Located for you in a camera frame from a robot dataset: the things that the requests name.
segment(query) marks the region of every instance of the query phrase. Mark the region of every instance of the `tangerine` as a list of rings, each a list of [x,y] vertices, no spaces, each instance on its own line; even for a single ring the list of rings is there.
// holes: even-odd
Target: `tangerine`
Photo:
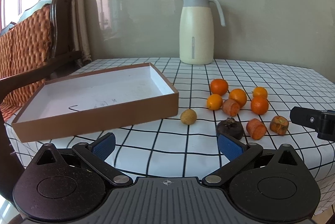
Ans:
[[[251,100],[251,110],[258,114],[263,115],[269,109],[269,102],[263,96],[256,96]]]
[[[229,99],[235,100],[240,107],[243,107],[247,102],[247,94],[242,89],[234,89],[230,92]]]
[[[220,109],[222,106],[222,97],[218,94],[213,94],[208,97],[207,99],[207,108],[211,111],[216,111]]]
[[[252,92],[252,95],[253,95],[253,97],[263,96],[265,98],[268,98],[268,91],[263,87],[256,87],[256,88],[254,88],[254,90]]]
[[[220,78],[212,80],[210,83],[210,91],[220,96],[224,95],[226,92],[228,92],[227,81]]]

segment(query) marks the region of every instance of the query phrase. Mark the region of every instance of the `carrot piece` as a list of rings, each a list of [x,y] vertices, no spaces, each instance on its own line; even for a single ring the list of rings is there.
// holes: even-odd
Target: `carrot piece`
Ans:
[[[251,119],[247,123],[247,132],[254,140],[259,140],[266,133],[266,126],[257,118]]]
[[[222,104],[222,110],[225,114],[234,117],[240,111],[240,105],[233,99],[227,99]]]

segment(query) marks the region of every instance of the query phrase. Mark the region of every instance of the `orange woven cushion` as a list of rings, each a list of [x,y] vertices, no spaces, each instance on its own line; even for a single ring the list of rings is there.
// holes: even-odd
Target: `orange woven cushion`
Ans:
[[[50,5],[34,12],[7,34],[11,34],[13,40],[11,75],[27,72],[41,65],[48,59],[51,50]],[[41,80],[17,89],[3,102],[22,107],[43,82]]]
[[[11,118],[12,115],[15,112],[17,112],[19,109],[20,109],[20,107],[7,105],[4,102],[0,104],[0,111],[2,113],[2,117],[3,117],[5,122],[7,122],[8,119]]]
[[[0,37],[0,79],[12,75],[13,40],[9,32]]]

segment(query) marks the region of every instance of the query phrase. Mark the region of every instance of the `gray wall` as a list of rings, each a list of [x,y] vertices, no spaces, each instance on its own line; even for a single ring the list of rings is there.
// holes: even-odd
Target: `gray wall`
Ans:
[[[93,58],[177,57],[182,0],[114,0],[112,34],[98,23],[97,3],[85,0]],[[219,0],[215,57],[310,67],[335,81],[335,0]]]

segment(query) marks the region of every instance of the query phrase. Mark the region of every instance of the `dark rotten vegetable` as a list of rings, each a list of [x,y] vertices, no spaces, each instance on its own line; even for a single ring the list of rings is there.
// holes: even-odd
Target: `dark rotten vegetable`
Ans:
[[[218,135],[223,133],[240,140],[243,137],[244,129],[241,122],[235,121],[234,118],[228,118],[221,121],[216,126],[216,134]]]

